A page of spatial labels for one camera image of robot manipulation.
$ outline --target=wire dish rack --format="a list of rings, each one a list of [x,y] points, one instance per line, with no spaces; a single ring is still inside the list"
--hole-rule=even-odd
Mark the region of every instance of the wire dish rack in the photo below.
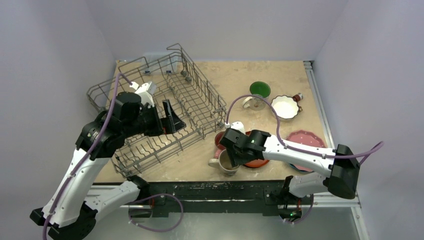
[[[127,138],[125,146],[112,158],[115,171],[124,178],[142,173],[224,127],[224,99],[179,43],[166,49],[172,52],[150,62],[143,56],[121,65],[118,63],[117,69],[139,85],[154,82],[153,99],[159,117],[165,114],[162,100],[168,99],[187,126],[174,134]],[[88,89],[88,99],[98,112],[109,108],[114,81],[115,77]],[[134,89],[120,79],[118,93],[123,91],[134,92]]]

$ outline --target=metal frame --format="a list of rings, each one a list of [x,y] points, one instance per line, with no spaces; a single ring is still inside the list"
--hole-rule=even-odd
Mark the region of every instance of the metal frame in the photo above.
[[[140,134],[127,138],[125,146],[118,149],[112,158],[115,172],[124,178],[141,174],[224,127],[226,102],[215,87],[179,43],[166,50],[169,54],[152,61],[144,56],[123,61],[125,63],[117,69],[139,85],[154,82],[153,101],[159,117],[162,118],[165,111],[158,103],[167,99],[187,127],[174,134],[154,137]],[[105,110],[101,104],[104,99],[106,107],[109,104],[114,81],[113,77],[88,89],[88,100],[98,112]],[[128,82],[120,80],[118,93],[128,91],[129,87]]]
[[[312,90],[316,108],[318,109],[319,119],[321,120],[321,124],[324,130],[325,140],[327,141],[329,148],[334,148],[335,145],[333,141],[333,136],[331,134],[330,125],[327,120],[326,112],[324,110],[323,101],[321,100],[320,92],[318,91],[318,86],[315,79],[314,70],[312,68],[312,63],[310,61],[304,61],[303,65],[305,67],[307,79],[309,80],[309,85]],[[352,210],[352,215],[355,221],[356,230],[358,232],[360,240],[369,240],[370,237],[368,235],[367,227],[365,226],[364,217],[361,211],[361,202],[359,201],[358,194],[356,194],[355,200],[356,200],[356,204],[350,206],[350,209]],[[341,206],[329,204],[327,205],[327,207],[336,208]]]
[[[94,199],[95,197],[106,194],[108,191],[112,191],[115,188],[116,188],[116,185],[93,185],[91,189],[88,191],[88,194],[87,194],[88,198],[86,199],[90,199],[90,198]],[[216,201],[217,200],[202,200],[202,202],[216,202]],[[294,204],[289,204],[287,207],[290,209],[295,209],[297,206]],[[310,207],[310,204],[302,204],[301,207],[307,209]],[[122,205],[120,208],[148,210],[151,207],[149,205],[125,204],[125,205]],[[283,209],[283,208],[284,208],[283,205],[278,205],[278,209]],[[333,194],[329,192],[317,193],[317,194],[314,194],[313,208],[350,208],[359,239],[360,240],[370,239],[367,232],[367,228],[364,223],[364,218],[361,212],[361,205],[360,205],[358,196],[356,196],[354,199],[343,199],[343,198],[334,196]]]

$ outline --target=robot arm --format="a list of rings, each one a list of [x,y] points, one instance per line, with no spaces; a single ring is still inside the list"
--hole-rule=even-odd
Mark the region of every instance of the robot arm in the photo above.
[[[337,149],[333,150],[284,141],[286,145],[322,154],[322,157],[318,157],[284,147],[277,136],[269,132],[252,130],[247,136],[244,134],[243,124],[233,123],[231,127],[225,131],[219,143],[226,148],[233,166],[243,165],[255,159],[301,165],[312,169],[314,173],[286,178],[284,184],[287,194],[291,197],[303,198],[309,194],[328,191],[340,198],[355,198],[360,170],[360,164],[356,158],[327,157],[352,155],[347,146],[339,144]]]
[[[48,223],[51,227],[48,234],[53,239],[83,239],[93,229],[96,221],[119,206],[138,198],[147,184],[141,178],[125,181],[107,194],[95,198],[87,197],[97,175],[113,157],[115,151],[124,145],[126,138],[138,134],[149,137],[173,134],[186,127],[186,124],[174,113],[168,100],[162,102],[165,117],[159,117],[152,98],[156,89],[152,82],[144,83],[140,87],[133,83],[133,86],[135,86],[135,93],[121,92],[117,95],[106,131],[78,172],[70,176],[76,164],[99,136],[107,111],[101,112],[93,122],[82,128],[76,141],[72,161],[55,194],[43,208],[32,211],[30,218],[42,226],[56,196],[68,181]]]

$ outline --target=dish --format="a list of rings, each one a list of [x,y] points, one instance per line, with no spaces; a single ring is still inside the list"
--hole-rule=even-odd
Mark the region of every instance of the dish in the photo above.
[[[280,120],[290,120],[296,117],[302,108],[291,96],[276,96],[271,103]]]
[[[300,131],[294,131],[292,133],[290,133],[288,135],[288,137],[286,138],[287,141],[291,141],[294,143],[298,143],[298,144],[304,144],[304,145],[308,145],[311,147],[316,147],[316,148],[325,148],[326,145],[324,143],[324,141],[319,138],[317,135],[315,135],[313,132],[310,131],[305,131],[305,130],[300,130]],[[293,165],[293,164],[289,164],[290,167],[300,171],[300,172],[308,172],[308,173],[312,173],[313,170],[300,166],[300,165]]]

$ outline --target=pink plate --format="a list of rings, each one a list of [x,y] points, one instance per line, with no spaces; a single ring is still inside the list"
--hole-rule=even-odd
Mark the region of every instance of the pink plate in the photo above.
[[[298,144],[308,145],[308,146],[311,146],[311,147],[317,147],[317,148],[325,148],[326,147],[324,141],[321,138],[319,138],[317,135],[315,135],[313,132],[310,132],[310,131],[304,131],[304,130],[294,131],[294,132],[292,132],[288,135],[286,140],[291,141],[291,142],[295,142],[295,143],[298,143]],[[292,166],[295,167],[299,171],[313,172],[311,169],[300,166],[300,165],[292,165]]]

